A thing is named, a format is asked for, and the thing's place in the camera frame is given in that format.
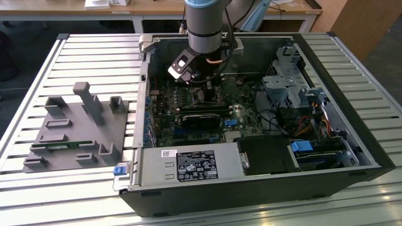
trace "table leg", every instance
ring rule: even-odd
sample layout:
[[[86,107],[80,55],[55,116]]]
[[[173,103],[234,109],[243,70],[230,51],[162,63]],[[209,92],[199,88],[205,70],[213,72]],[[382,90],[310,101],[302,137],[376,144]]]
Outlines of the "table leg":
[[[133,24],[134,24],[135,33],[138,33],[138,34],[145,33],[143,16],[142,15],[133,16]]]
[[[303,20],[299,33],[309,33],[313,27],[313,24],[315,22],[317,15],[309,15],[306,16],[306,19]]]

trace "white box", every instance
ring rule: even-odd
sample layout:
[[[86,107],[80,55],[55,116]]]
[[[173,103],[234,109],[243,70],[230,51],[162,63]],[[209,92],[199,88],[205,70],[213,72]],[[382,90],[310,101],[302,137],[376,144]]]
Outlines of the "white box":
[[[111,5],[116,6],[127,6],[130,3],[130,0],[110,0]]]
[[[108,0],[86,0],[86,10],[111,8]]]

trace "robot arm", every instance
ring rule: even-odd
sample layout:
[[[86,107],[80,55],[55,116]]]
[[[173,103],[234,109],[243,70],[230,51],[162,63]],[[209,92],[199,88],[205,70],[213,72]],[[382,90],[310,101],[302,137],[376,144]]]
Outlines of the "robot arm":
[[[195,61],[206,61],[211,65],[223,63],[221,52],[227,49],[222,46],[222,26],[226,21],[230,29],[233,26],[245,31],[255,31],[267,11],[270,0],[186,0],[187,32],[190,47],[182,52],[169,69],[170,74],[181,82],[190,84],[197,77],[211,76],[213,70],[206,70],[203,65],[190,68]],[[231,48],[235,45],[231,34]]]

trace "green circuit board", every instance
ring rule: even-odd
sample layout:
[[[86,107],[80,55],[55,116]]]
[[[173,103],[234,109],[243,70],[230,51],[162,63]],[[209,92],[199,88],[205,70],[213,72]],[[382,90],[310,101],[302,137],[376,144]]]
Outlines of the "green circuit board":
[[[225,133],[229,131],[239,131],[242,137],[263,134],[253,103],[254,90],[251,89],[251,83],[242,83],[235,77],[225,77],[225,82],[215,88],[215,101],[218,105],[231,106],[231,115],[221,118],[218,128],[193,131],[187,131],[181,127],[175,109],[198,105],[195,96],[199,88],[177,88],[171,85],[171,83],[166,85],[159,94],[159,101],[157,101],[157,107],[169,109],[157,112],[158,147],[186,145],[187,141],[193,141],[194,144],[198,141],[205,142],[207,140],[210,144],[225,143]],[[230,127],[225,126],[225,121],[233,119],[237,119],[237,124]]]

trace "floor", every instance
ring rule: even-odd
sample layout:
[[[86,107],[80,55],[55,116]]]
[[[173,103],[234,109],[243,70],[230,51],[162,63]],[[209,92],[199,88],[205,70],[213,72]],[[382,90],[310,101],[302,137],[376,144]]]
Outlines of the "floor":
[[[20,102],[42,67],[58,34],[134,32],[133,23],[130,21],[103,22],[102,24],[98,21],[54,21],[48,23],[47,29],[40,22],[11,22],[11,25],[14,26],[12,28],[0,25],[0,31],[4,32],[12,40],[14,44],[8,46],[8,52],[20,68],[20,74],[14,79],[0,82],[0,96],[3,97],[0,100],[0,137],[20,106]],[[400,17],[394,23],[390,32],[385,35],[377,48],[364,62],[397,101],[402,104],[401,53],[402,17]]]

